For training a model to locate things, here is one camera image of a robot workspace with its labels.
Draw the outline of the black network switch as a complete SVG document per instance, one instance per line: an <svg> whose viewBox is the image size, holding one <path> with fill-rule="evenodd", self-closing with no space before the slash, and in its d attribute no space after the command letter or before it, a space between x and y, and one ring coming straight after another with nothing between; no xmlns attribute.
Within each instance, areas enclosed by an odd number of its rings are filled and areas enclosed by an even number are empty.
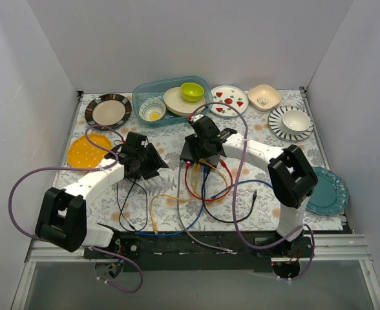
<svg viewBox="0 0 380 310"><path fill-rule="evenodd" d="M180 154L180 160L190 163L201 163L202 160L217 167L220 162L218 154L207 155L202 147L202 139L194 134L185 137L185 143Z"/></svg>

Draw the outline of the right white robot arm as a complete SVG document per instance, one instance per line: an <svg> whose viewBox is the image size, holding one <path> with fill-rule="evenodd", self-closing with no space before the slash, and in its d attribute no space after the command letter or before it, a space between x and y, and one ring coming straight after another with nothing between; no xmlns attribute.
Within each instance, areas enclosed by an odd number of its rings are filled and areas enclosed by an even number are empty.
<svg viewBox="0 0 380 310"><path fill-rule="evenodd" d="M257 251L276 247L282 256L293 255L299 249L298 237L303 223L307 202L318 183L317 176L303 151L296 145L287 148L272 147L248 139L248 133L238 133L233 129L220 130L206 115L192 115L188 122L194 134L185 138L189 144L193 160L204 160L211 156L223 156L239 160L237 176L233 187L232 217L236 233L241 241ZM242 235L236 215L237 189L243 165L248 163L260 168L270 178L271 188L280 202L280 218L276 233L278 238L267 245L249 243Z"/></svg>

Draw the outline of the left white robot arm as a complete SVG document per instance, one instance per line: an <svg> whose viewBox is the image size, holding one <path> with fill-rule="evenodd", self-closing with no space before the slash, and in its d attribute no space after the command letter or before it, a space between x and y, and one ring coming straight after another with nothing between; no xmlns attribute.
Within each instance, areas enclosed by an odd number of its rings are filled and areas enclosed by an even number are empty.
<svg viewBox="0 0 380 310"><path fill-rule="evenodd" d="M106 258L120 253L121 243L114 230L87 223L87 207L119 181L145 179L159 175L168 165L143 134L130 132L125 143L115 146L94 171L62 189L45 193L36 223L35 235L68 252L80 247L98 247Z"/></svg>

